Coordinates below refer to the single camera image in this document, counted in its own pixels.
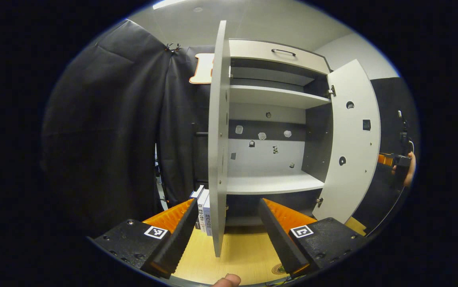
ceiling light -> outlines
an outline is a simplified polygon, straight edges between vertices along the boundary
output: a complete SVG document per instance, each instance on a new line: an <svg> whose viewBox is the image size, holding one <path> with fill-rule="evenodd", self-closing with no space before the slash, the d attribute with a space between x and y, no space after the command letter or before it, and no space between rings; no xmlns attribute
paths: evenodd
<svg viewBox="0 0 458 287"><path fill-rule="evenodd" d="M156 4L153 5L153 9L158 9L158 8L163 8L165 6L169 6L169 5L172 5L172 4L176 4L176 3L179 3L179 2L183 2L183 1L186 1L186 0L163 0L163 1L160 1Z"/></svg>

book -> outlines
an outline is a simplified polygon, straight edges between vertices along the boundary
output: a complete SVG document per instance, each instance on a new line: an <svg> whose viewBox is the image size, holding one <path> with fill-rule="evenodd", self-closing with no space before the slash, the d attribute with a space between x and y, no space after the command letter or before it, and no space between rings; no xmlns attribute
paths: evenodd
<svg viewBox="0 0 458 287"><path fill-rule="evenodd" d="M206 233L206 222L204 219L204 203L206 202L207 196L209 195L209 189L204 189L202 193L199 195L199 198L197 199L197 205L199 208L199 225L200 225L200 230L203 233Z"/></svg>
<svg viewBox="0 0 458 287"><path fill-rule="evenodd" d="M204 211L204 221L206 223L206 234L207 236L213 236L212 230L211 230L211 210L210 207L211 205L209 204L209 194L207 195L206 202L204 203L204 206L202 207Z"/></svg>
<svg viewBox="0 0 458 287"><path fill-rule="evenodd" d="M204 186L200 185L196 191L193 191L192 194L190 194L190 198L198 198L203 190ZM197 220L195 221L195 229L200 229L199 217L197 217Z"/></svg>

drawer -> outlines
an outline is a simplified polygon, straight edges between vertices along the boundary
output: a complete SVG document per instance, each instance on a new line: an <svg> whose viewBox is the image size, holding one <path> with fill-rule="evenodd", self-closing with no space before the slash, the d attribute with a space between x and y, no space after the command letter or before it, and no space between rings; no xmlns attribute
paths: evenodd
<svg viewBox="0 0 458 287"><path fill-rule="evenodd" d="M231 58L264 60L302 67L327 75L330 73L324 57L281 44L252 41L229 40Z"/></svg>

human hand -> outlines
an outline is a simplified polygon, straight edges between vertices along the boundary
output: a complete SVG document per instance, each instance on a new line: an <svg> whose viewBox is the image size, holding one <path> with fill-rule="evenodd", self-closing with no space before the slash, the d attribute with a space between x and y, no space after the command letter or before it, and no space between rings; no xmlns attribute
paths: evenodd
<svg viewBox="0 0 458 287"><path fill-rule="evenodd" d="M211 287L238 287L241 283L241 278L235 274L228 274L225 278L221 278Z"/></svg>
<svg viewBox="0 0 458 287"><path fill-rule="evenodd" d="M408 156L411 158L411 164L409 165L408 173L406 174L406 178L404 179L403 185L405 187L411 186L411 182L413 181L413 175L415 174L415 169L417 167L417 160L415 159L415 154L413 152L409 152ZM396 168L397 166L394 165L391 174L395 175Z"/></svg>

ceiling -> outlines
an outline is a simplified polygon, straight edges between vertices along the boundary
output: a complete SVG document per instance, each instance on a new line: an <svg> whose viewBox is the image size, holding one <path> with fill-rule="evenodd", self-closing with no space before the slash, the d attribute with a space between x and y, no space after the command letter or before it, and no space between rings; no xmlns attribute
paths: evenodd
<svg viewBox="0 0 458 287"><path fill-rule="evenodd" d="M150 6L128 18L164 44L174 42L173 47L214 45L220 20L227 20L229 38L272 41L309 51L353 33L296 0L186 0L157 10Z"/></svg>

